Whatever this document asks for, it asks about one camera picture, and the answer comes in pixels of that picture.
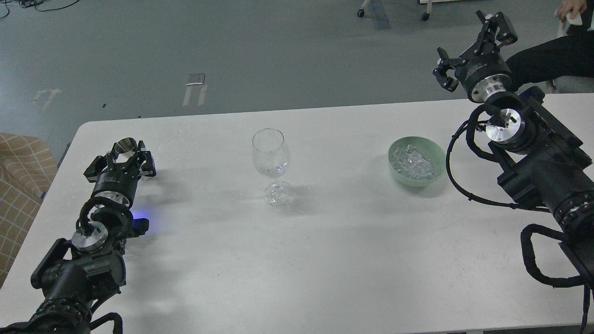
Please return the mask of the person's hand holding white object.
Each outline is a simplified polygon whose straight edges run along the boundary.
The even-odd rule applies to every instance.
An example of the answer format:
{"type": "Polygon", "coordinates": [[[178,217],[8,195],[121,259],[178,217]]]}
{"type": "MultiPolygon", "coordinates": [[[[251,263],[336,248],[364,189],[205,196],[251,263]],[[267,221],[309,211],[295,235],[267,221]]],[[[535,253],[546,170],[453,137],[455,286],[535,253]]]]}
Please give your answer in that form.
{"type": "Polygon", "coordinates": [[[555,11],[555,17],[561,22],[567,20],[567,15],[570,19],[576,19],[577,15],[584,13],[587,7],[587,0],[562,0],[555,11]]]}

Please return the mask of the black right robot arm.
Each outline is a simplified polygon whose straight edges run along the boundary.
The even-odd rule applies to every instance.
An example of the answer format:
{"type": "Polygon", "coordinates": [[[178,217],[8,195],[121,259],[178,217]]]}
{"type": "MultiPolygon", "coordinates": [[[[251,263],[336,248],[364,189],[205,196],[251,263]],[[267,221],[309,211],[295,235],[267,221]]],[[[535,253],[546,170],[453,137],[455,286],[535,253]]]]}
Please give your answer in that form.
{"type": "Polygon", "coordinates": [[[477,11],[482,28],[477,40],[462,55],[452,58],[439,47],[433,70],[437,82],[448,91],[461,85],[469,101],[478,107],[452,135],[445,153],[445,170],[459,193],[469,201],[549,212],[561,230],[530,224],[521,234],[524,266],[533,279],[552,288],[584,287],[581,333],[588,321],[593,298],[593,189],[585,168],[593,161],[582,141],[543,107],[545,93],[533,86],[522,94],[512,91],[513,74],[499,51],[517,41],[507,17],[477,11]],[[498,163],[502,174],[497,184],[513,203],[484,199],[468,192],[454,179],[450,155],[455,142],[466,136],[468,148],[478,157],[498,163]],[[559,246],[578,271],[568,278],[548,277],[536,264],[532,235],[559,241],[559,246]]]}

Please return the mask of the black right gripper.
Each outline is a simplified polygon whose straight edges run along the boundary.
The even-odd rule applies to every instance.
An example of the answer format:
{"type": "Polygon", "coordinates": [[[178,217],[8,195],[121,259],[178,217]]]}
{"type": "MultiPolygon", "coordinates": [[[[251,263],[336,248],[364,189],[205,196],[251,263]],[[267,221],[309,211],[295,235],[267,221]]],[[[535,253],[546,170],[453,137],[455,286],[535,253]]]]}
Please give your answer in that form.
{"type": "Polygon", "coordinates": [[[442,89],[454,92],[460,83],[473,103],[484,103],[495,93],[511,89],[511,71],[500,55],[504,46],[518,41],[517,32],[508,17],[477,11],[482,23],[477,40],[469,47],[469,56],[451,58],[442,47],[437,48],[439,59],[433,76],[442,89]],[[458,78],[448,72],[458,69],[458,78]]]}

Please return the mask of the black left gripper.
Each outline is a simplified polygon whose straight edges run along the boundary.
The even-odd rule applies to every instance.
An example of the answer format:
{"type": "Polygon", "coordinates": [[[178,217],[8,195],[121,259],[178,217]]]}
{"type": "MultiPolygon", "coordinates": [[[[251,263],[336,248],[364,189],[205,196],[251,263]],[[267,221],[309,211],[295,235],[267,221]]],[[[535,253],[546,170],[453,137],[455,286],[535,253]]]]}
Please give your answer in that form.
{"type": "Polygon", "coordinates": [[[135,164],[137,169],[123,170],[114,167],[113,153],[96,156],[84,171],[87,181],[95,183],[91,196],[104,197],[131,207],[140,178],[155,177],[157,173],[153,155],[143,141],[136,146],[135,164]]]}

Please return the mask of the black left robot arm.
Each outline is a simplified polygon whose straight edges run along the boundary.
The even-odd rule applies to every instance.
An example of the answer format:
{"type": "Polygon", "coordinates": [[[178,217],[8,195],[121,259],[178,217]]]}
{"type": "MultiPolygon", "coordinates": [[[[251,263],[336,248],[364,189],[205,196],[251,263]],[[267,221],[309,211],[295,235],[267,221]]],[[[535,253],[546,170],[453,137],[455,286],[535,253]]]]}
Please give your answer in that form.
{"type": "Polygon", "coordinates": [[[134,218],[131,207],[139,180],[156,174],[144,142],[130,137],[93,159],[84,176],[94,188],[75,232],[57,239],[31,275],[32,287],[45,297],[42,304],[28,321],[3,327],[3,334],[91,334],[108,322],[113,333],[123,332],[118,313],[93,315],[126,283],[127,239],[144,235],[150,226],[147,218],[134,218]]]}

